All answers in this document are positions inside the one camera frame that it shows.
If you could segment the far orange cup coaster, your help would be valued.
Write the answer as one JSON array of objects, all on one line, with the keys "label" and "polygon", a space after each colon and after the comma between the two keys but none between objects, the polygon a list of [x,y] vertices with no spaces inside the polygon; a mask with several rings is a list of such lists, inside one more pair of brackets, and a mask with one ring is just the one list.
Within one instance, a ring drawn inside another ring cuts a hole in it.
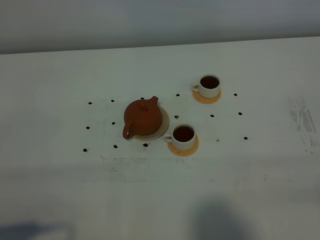
[{"label": "far orange cup coaster", "polygon": [[217,101],[219,101],[219,99],[221,98],[222,91],[220,90],[218,95],[213,98],[205,98],[201,96],[197,91],[192,91],[192,95],[193,95],[193,98],[201,104],[214,104]]}]

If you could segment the far white teacup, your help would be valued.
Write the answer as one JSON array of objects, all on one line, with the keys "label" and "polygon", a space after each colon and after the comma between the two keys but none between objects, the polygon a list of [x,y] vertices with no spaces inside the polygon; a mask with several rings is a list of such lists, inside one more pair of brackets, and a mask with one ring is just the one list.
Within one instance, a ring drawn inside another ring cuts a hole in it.
[{"label": "far white teacup", "polygon": [[203,98],[212,99],[219,95],[221,83],[215,75],[205,75],[192,86],[191,90]]}]

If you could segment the orange cup coaster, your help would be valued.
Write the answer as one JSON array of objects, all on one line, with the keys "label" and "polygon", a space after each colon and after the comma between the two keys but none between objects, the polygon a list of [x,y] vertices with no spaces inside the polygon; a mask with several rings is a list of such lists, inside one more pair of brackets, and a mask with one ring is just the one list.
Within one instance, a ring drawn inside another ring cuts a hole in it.
[{"label": "orange cup coaster", "polygon": [[193,98],[201,104],[214,104],[217,101],[219,101],[219,99],[221,98],[222,91],[220,90],[218,95],[213,98],[205,98],[201,96],[197,91],[192,91],[192,95],[193,95]]},{"label": "orange cup coaster", "polygon": [[176,156],[180,156],[180,157],[188,157],[188,156],[191,156],[193,155],[197,150],[198,150],[198,147],[199,147],[199,138],[198,136],[196,136],[195,138],[195,144],[193,145],[192,148],[188,149],[188,150],[179,150],[177,148],[175,148],[173,146],[172,143],[167,143],[167,146],[168,146],[168,149]]}]

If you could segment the brown clay teapot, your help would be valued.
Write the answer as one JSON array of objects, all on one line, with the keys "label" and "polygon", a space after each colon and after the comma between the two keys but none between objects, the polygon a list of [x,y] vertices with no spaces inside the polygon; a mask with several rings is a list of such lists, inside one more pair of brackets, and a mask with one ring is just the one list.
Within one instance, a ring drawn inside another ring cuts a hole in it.
[{"label": "brown clay teapot", "polygon": [[163,116],[158,105],[158,97],[135,100],[124,111],[122,136],[129,140],[135,135],[151,135],[161,127],[162,122]]}]

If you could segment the beige round teapot coaster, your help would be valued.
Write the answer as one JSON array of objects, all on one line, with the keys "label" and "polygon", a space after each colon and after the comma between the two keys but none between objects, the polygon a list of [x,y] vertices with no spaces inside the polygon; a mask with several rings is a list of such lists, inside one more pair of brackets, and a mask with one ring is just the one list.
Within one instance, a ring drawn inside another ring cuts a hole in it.
[{"label": "beige round teapot coaster", "polygon": [[168,113],[166,112],[166,110],[162,107],[160,107],[160,111],[162,114],[162,124],[160,126],[160,128],[155,131],[154,133],[150,134],[150,135],[134,135],[133,138],[136,140],[140,140],[140,141],[152,141],[155,140],[159,137],[161,137],[169,128],[170,125],[170,118]]}]

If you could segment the near orange cup coaster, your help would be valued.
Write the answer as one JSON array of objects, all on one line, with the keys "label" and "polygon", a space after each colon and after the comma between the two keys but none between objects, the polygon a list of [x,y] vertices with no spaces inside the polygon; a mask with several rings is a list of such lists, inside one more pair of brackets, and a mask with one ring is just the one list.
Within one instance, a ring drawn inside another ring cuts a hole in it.
[{"label": "near orange cup coaster", "polygon": [[173,146],[172,143],[167,143],[167,146],[168,146],[168,149],[176,156],[180,156],[180,157],[188,157],[188,156],[191,156],[193,155],[197,150],[198,150],[198,147],[199,147],[199,138],[198,136],[196,136],[195,138],[195,144],[193,145],[192,148],[188,149],[188,150],[179,150],[177,148],[175,148]]}]

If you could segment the white teacup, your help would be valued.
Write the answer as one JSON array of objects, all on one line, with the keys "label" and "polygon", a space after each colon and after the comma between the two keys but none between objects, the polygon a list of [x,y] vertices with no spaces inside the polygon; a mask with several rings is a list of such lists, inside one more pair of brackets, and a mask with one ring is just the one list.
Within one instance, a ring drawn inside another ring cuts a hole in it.
[{"label": "white teacup", "polygon": [[179,124],[170,133],[165,133],[163,140],[172,144],[177,150],[187,151],[195,145],[196,137],[196,132],[192,126]]},{"label": "white teacup", "polygon": [[203,98],[212,99],[219,95],[221,83],[215,75],[205,75],[192,86],[191,90]]}]

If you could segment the near white teacup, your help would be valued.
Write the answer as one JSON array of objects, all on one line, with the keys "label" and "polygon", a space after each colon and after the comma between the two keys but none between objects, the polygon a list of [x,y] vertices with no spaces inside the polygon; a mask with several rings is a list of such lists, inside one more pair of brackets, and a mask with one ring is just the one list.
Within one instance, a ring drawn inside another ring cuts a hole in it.
[{"label": "near white teacup", "polygon": [[177,150],[187,151],[195,145],[196,137],[196,132],[192,126],[179,124],[170,133],[165,133],[163,140],[172,144]]}]

